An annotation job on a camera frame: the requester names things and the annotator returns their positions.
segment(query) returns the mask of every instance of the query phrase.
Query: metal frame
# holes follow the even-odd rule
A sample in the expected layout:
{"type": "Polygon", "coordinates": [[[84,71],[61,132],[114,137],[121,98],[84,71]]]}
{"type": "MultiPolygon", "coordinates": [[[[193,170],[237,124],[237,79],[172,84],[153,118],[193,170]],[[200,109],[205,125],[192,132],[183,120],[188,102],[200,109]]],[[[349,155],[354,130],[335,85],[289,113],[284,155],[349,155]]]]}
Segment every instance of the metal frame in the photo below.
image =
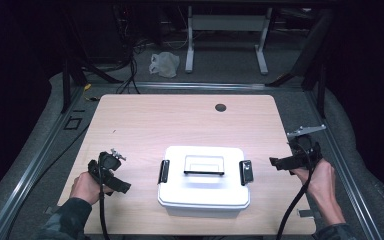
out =
{"type": "Polygon", "coordinates": [[[223,31],[261,31],[260,41],[255,45],[258,66],[262,75],[268,74],[267,63],[263,48],[266,41],[272,9],[269,8],[261,16],[235,16],[235,15],[193,15],[192,6],[188,7],[188,53],[186,56],[186,73],[192,73],[194,58],[194,30],[223,30],[223,31]]]}
{"type": "MultiPolygon", "coordinates": [[[[270,88],[265,87],[264,84],[210,84],[210,83],[152,83],[152,82],[142,82],[137,83],[138,87],[149,88],[149,89],[188,89],[188,90],[236,90],[236,91],[264,91],[264,90],[277,90],[277,91],[302,91],[301,88],[270,88]]],[[[75,90],[73,99],[79,99],[81,96],[81,88],[78,87],[75,90]]],[[[344,156],[342,155],[338,144],[333,136],[333,133],[328,127],[328,122],[320,117],[317,110],[316,99],[312,92],[305,92],[307,99],[310,103],[310,107],[316,116],[318,116],[319,122],[327,126],[327,129],[323,131],[329,142],[331,149],[333,150],[334,157],[331,159],[333,161],[336,172],[341,178],[345,190],[348,193],[349,199],[354,207],[354,210],[360,220],[361,226],[366,234],[367,239],[382,239],[380,232],[370,215],[367,204],[359,191],[354,178],[348,168],[348,165],[345,161],[344,156]]],[[[0,213],[0,239],[4,239],[7,235],[9,227],[12,220],[16,217],[18,209],[21,207],[22,202],[24,201],[27,193],[30,191],[32,184],[38,177],[41,168],[46,162],[46,157],[53,146],[53,141],[55,140],[59,129],[61,129],[63,123],[67,120],[67,115],[60,115],[54,127],[51,130],[50,135],[48,136],[46,143],[43,148],[38,151],[36,156],[32,159],[30,165],[26,169],[21,180],[17,184],[10,198],[7,200],[5,206],[3,207],[0,213]]]]}

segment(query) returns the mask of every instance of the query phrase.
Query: white plastic bag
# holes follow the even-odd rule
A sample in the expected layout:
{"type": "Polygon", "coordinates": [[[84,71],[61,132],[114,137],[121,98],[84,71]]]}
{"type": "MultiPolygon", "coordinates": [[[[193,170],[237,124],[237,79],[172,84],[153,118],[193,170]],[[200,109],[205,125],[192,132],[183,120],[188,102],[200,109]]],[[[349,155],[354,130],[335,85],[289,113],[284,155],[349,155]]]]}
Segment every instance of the white plastic bag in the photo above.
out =
{"type": "Polygon", "coordinates": [[[162,52],[160,54],[152,54],[149,73],[158,73],[161,77],[172,78],[176,76],[179,63],[179,56],[172,53],[162,52]]]}

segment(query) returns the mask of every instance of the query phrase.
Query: container lid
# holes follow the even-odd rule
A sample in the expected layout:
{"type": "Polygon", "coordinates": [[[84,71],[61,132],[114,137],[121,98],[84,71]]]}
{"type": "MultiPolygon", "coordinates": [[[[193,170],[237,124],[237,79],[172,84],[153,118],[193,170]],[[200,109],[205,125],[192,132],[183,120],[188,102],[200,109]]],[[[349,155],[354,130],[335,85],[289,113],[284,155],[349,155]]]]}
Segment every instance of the container lid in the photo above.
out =
{"type": "Polygon", "coordinates": [[[171,146],[167,182],[159,184],[163,206],[244,209],[250,203],[247,185],[241,184],[239,148],[171,146]]]}

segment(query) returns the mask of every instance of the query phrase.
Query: white plastic container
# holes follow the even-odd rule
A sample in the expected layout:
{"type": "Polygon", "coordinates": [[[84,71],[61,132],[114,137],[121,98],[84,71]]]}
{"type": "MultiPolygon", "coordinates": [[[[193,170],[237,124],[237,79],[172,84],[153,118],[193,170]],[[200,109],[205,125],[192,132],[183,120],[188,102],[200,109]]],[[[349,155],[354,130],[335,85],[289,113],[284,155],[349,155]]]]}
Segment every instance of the white plastic container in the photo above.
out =
{"type": "Polygon", "coordinates": [[[158,201],[170,215],[234,218],[250,204],[248,185],[241,184],[241,149],[171,146],[165,159],[169,171],[158,201]]]}

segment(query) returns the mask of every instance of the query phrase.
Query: metal bracket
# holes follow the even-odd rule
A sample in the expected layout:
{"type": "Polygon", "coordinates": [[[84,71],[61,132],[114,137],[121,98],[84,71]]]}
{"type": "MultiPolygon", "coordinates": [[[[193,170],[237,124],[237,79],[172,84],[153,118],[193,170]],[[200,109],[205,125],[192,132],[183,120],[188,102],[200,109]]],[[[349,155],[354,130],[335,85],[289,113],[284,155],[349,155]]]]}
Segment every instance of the metal bracket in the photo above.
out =
{"type": "Polygon", "coordinates": [[[297,130],[291,132],[291,133],[286,133],[286,136],[288,138],[293,138],[293,137],[298,137],[304,134],[309,134],[312,132],[317,132],[320,130],[325,130],[326,126],[324,124],[317,126],[317,127],[299,127],[297,130]]]}
{"type": "Polygon", "coordinates": [[[114,148],[111,149],[111,153],[113,155],[113,157],[117,158],[118,160],[124,160],[126,161],[127,159],[125,157],[123,157],[119,152],[117,152],[114,148]]]}

